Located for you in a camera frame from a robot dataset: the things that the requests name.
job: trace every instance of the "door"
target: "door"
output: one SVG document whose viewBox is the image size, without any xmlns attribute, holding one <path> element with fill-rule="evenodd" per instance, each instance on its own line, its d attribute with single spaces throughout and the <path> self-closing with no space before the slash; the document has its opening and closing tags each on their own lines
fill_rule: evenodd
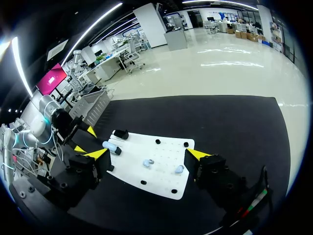
<svg viewBox="0 0 313 235">
<path fill-rule="evenodd" d="M 203 27 L 203 21 L 199 11 L 188 11 L 188 15 L 193 28 Z"/>
</svg>

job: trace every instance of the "bolt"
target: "bolt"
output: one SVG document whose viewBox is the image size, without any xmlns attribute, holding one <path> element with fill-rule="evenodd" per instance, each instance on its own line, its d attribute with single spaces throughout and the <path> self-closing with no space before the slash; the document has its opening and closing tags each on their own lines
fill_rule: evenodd
<svg viewBox="0 0 313 235">
<path fill-rule="evenodd" d="M 34 192 L 34 191 L 35 191 L 35 188 L 34 188 L 34 187 L 32 187 L 32 186 L 30 186 L 30 187 L 28 188 L 28 191 L 29 191 L 30 193 L 32 193 L 32 192 Z"/>
<path fill-rule="evenodd" d="M 24 191 L 20 191 L 20 197 L 21 198 L 25 198 L 26 197 L 26 193 Z"/>
</svg>

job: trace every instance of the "cardboard box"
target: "cardboard box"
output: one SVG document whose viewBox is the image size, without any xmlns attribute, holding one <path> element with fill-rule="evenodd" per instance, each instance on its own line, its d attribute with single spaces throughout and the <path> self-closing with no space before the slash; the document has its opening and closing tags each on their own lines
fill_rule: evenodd
<svg viewBox="0 0 313 235">
<path fill-rule="evenodd" d="M 262 35 L 259 35 L 259 36 L 258 36 L 258 39 L 261 39 L 262 41 L 266 41 L 266 40 L 265 40 L 265 37 L 262 36 Z"/>
<path fill-rule="evenodd" d="M 246 37 L 246 32 L 241 32 L 240 35 L 241 35 L 241 38 L 247 39 L 247 37 Z"/>
<path fill-rule="evenodd" d="M 229 34 L 235 34 L 235 30 L 233 28 L 227 28 L 226 32 Z"/>
<path fill-rule="evenodd" d="M 241 38 L 240 32 L 235 32 L 235 36 L 236 36 L 236 38 Z"/>
<path fill-rule="evenodd" d="M 253 33 L 250 34 L 249 38 L 248 38 L 250 41 L 253 41 L 255 43 L 257 43 L 259 40 L 258 40 L 258 35 L 255 35 Z"/>
</svg>

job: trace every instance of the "white board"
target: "white board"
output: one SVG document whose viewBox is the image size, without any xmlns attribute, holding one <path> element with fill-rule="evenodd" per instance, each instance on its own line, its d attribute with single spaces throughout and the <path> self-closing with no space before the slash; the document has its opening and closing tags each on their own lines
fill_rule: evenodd
<svg viewBox="0 0 313 235">
<path fill-rule="evenodd" d="M 119 146 L 122 153 L 119 156 L 111 153 L 114 170 L 108 171 L 109 174 L 159 196 L 176 200 L 182 198 L 189 171 L 185 167 L 181 174 L 177 174 L 175 170 L 179 165 L 184 165 L 186 149 L 184 143 L 188 142 L 188 148 L 194 149 L 194 140 L 135 133 L 129 133 L 128 139 L 123 140 L 113 133 L 109 142 Z M 161 141 L 160 144 L 156 144 L 157 139 Z M 144 166 L 145 159 L 153 160 L 154 164 Z"/>
</svg>

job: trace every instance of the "white desk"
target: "white desk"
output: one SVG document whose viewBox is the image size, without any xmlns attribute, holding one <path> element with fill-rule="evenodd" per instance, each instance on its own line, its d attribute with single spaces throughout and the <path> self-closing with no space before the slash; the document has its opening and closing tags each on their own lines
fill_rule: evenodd
<svg viewBox="0 0 313 235">
<path fill-rule="evenodd" d="M 96 67 L 94 67 L 93 69 L 89 70 L 89 71 L 86 71 L 84 73 L 82 73 L 78 79 L 84 77 L 84 76 L 87 76 L 88 79 L 93 82 L 93 83 L 96 83 L 98 80 L 100 80 L 100 78 L 103 79 L 103 81 L 106 81 L 106 80 L 109 80 L 115 73 L 116 73 L 116 69 L 117 68 L 113 68 L 110 69 L 111 67 L 115 67 L 115 63 L 112 63 L 112 59 L 118 57 L 119 61 L 121 62 L 122 66 L 124 67 L 126 73 L 127 72 L 127 69 L 125 68 L 121 58 L 120 58 L 120 55 L 122 53 L 124 53 L 128 48 L 125 48 L 123 50 L 120 50 L 118 52 L 115 52 L 113 53 L 113 56 L 111 56 L 110 58 L 106 59 L 105 61 L 102 61 L 100 64 L 98 64 Z"/>
</svg>

